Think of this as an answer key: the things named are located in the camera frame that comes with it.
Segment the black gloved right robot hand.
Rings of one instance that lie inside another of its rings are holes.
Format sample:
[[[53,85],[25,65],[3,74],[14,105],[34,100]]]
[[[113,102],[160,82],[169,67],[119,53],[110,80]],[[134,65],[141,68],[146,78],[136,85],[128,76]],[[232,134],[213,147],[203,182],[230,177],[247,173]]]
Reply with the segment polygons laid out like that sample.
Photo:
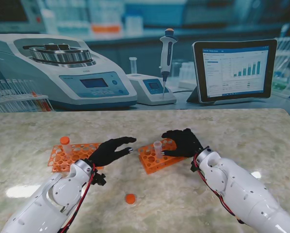
[[[197,137],[189,128],[184,130],[170,130],[163,133],[161,137],[169,138],[176,144],[175,150],[163,151],[165,156],[190,158],[204,150]]]

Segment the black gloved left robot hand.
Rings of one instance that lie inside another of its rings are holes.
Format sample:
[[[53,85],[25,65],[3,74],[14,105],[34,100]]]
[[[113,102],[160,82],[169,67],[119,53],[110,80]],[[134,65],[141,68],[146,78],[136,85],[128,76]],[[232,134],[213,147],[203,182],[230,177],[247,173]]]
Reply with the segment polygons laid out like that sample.
[[[116,151],[118,147],[136,142],[137,139],[134,137],[120,137],[115,139],[110,139],[99,145],[96,151],[88,158],[90,164],[95,165],[95,167],[102,167],[109,165],[115,160],[128,155],[133,151],[133,148],[126,147],[122,150]]]

